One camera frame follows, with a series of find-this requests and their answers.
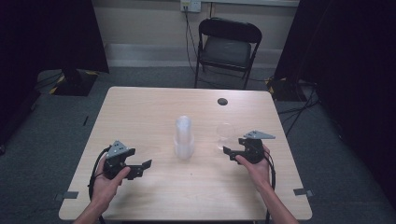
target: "black curtain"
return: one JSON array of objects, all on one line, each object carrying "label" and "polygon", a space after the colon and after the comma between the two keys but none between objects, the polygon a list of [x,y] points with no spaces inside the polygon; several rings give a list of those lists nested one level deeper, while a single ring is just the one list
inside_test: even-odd
[{"label": "black curtain", "polygon": [[318,83],[343,140],[396,208],[395,28],[395,1],[301,0],[276,71]]},{"label": "black curtain", "polygon": [[91,0],[1,1],[0,143],[37,75],[65,66],[108,73]]}]

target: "chair seat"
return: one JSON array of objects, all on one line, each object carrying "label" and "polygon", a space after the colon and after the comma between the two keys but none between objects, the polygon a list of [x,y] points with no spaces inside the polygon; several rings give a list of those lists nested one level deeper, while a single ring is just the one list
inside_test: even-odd
[{"label": "chair seat", "polygon": [[249,43],[210,36],[201,54],[201,61],[248,68]]}]

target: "baseboard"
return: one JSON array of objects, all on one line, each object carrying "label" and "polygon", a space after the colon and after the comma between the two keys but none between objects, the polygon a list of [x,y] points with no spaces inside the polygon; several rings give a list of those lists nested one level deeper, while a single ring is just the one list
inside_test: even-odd
[{"label": "baseboard", "polygon": [[[110,67],[195,66],[196,61],[192,47],[187,51],[179,46],[106,44],[105,53]],[[281,53],[282,49],[259,49],[253,67],[276,68]]]}]

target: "beige wall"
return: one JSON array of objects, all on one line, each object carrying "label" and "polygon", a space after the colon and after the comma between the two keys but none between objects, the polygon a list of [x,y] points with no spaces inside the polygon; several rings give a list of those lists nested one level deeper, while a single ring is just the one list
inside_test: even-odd
[{"label": "beige wall", "polygon": [[[105,43],[134,45],[186,45],[186,18],[179,1],[92,0]],[[195,43],[198,24],[205,18],[248,21],[263,33],[261,49],[283,49],[296,7],[202,3],[200,13],[189,13]]]}]

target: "black cable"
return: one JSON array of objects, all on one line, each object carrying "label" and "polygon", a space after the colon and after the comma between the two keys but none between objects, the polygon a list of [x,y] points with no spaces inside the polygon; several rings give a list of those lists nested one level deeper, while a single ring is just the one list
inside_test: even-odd
[{"label": "black cable", "polygon": [[201,77],[198,77],[198,78],[199,78],[199,81],[204,82],[204,83],[207,83],[207,84],[211,85],[212,87],[214,87],[214,88],[216,88],[216,89],[221,89],[221,87],[217,87],[217,86],[216,86],[216,85],[218,85],[218,86],[226,87],[226,88],[228,88],[228,89],[237,90],[237,88],[236,88],[236,87],[233,87],[233,86],[229,86],[229,85],[225,85],[225,84],[221,84],[221,83],[209,82],[209,81],[204,80],[204,79],[201,78]]},{"label": "black cable", "polygon": [[[228,76],[228,77],[239,77],[237,75],[233,75],[233,74],[229,74],[229,73],[221,73],[221,72],[215,72],[213,70],[207,69],[208,71],[210,71],[211,73],[215,73],[215,74],[219,74],[219,75],[224,75],[224,76]],[[255,79],[255,78],[249,78],[248,80],[252,80],[252,81],[260,81],[260,82],[264,82],[265,80],[260,80],[260,79]]]},{"label": "black cable", "polygon": [[315,102],[312,103],[313,93],[314,93],[314,90],[316,89],[316,85],[312,85],[312,87],[313,87],[313,89],[311,91],[310,97],[307,99],[307,102],[311,102],[309,105],[305,105],[305,106],[300,107],[300,108],[292,108],[292,109],[284,110],[284,111],[281,111],[281,112],[277,112],[277,114],[281,115],[281,114],[299,112],[300,110],[304,110],[304,109],[307,109],[307,108],[312,107],[314,105],[317,105],[319,103],[319,99],[317,99]]},{"label": "black cable", "polygon": [[190,65],[191,71],[195,74],[195,71],[194,71],[194,69],[192,68],[192,65],[191,65],[191,59],[190,59],[190,53],[189,53],[189,39],[188,39],[189,30],[190,30],[191,42],[192,42],[192,47],[194,49],[195,57],[198,57],[198,56],[197,56],[197,52],[195,50],[195,43],[194,43],[194,40],[193,40],[192,34],[191,34],[191,28],[190,28],[188,13],[189,13],[188,10],[186,10],[186,8],[184,8],[184,15],[186,16],[186,46],[187,46],[186,49],[187,49],[187,58],[189,59],[189,65]]},{"label": "black cable", "polygon": [[308,106],[309,102],[312,101],[312,96],[313,96],[313,94],[314,94],[314,91],[315,91],[315,88],[312,88],[312,91],[311,91],[311,94],[310,94],[310,96],[309,96],[309,99],[306,100],[305,105],[304,105],[304,106],[300,109],[300,111],[297,113],[297,117],[296,117],[296,119],[293,121],[293,123],[290,125],[288,131],[286,132],[286,136],[289,135],[291,129],[292,129],[293,126],[294,126],[294,124],[297,122],[297,119],[300,117],[300,115],[303,113],[303,111],[304,111],[305,109],[307,109],[307,106]]},{"label": "black cable", "polygon": [[212,8],[213,8],[213,3],[210,3],[210,14],[209,14],[209,18],[212,18]]},{"label": "black cable", "polygon": [[[93,186],[95,184],[95,179],[97,176],[102,174],[102,173],[99,175],[95,174],[96,169],[98,167],[99,160],[102,158],[103,154],[105,154],[106,152],[108,152],[110,150],[110,148],[111,148],[111,146],[103,149],[103,151],[99,154],[98,158],[96,159],[95,165],[93,166],[93,170],[92,170],[92,174],[91,174],[91,178],[90,178],[90,185],[88,185],[88,193],[90,195],[90,200],[92,199],[92,195],[93,195]],[[101,224],[106,224],[105,220],[103,219],[102,216],[99,216],[99,221]]]},{"label": "black cable", "polygon": [[[251,144],[249,144],[247,142],[245,144],[248,145],[249,147],[253,147],[256,151],[258,151],[258,149],[256,147],[254,147],[253,145],[251,145]],[[270,153],[266,152],[265,150],[264,150],[264,153],[266,153],[268,155],[268,157],[264,156],[264,159],[268,162],[268,165],[271,168],[271,188],[273,190],[275,190],[275,186],[276,186],[276,171],[275,171],[275,166],[274,166],[274,160],[273,160],[272,156],[270,155]],[[269,210],[267,208],[267,212],[265,214],[265,224],[269,224],[270,223],[270,216],[271,216],[271,214],[270,214],[270,212],[269,212]]]},{"label": "black cable", "polygon": [[302,109],[299,109],[299,110],[297,111],[297,113],[294,113],[294,114],[290,115],[288,118],[284,119],[284,120],[282,121],[282,126],[285,125],[286,121],[288,121],[289,119],[292,119],[294,116],[296,116],[298,113],[300,113],[300,111],[302,111]]},{"label": "black cable", "polygon": [[55,78],[54,80],[52,80],[50,83],[35,88],[35,91],[38,91],[38,90],[40,90],[40,89],[42,89],[42,88],[44,88],[44,87],[47,87],[47,86],[53,84],[54,82],[56,82],[56,81],[61,77],[61,75],[62,75],[62,72],[61,72],[61,73],[58,73],[58,74],[56,74],[56,75],[53,75],[53,76],[50,76],[50,77],[46,77],[46,78],[40,80],[39,82],[36,83],[36,85],[42,83],[42,82],[45,81],[45,80],[48,80],[48,79],[53,78],[53,77],[56,77],[56,78]]}]

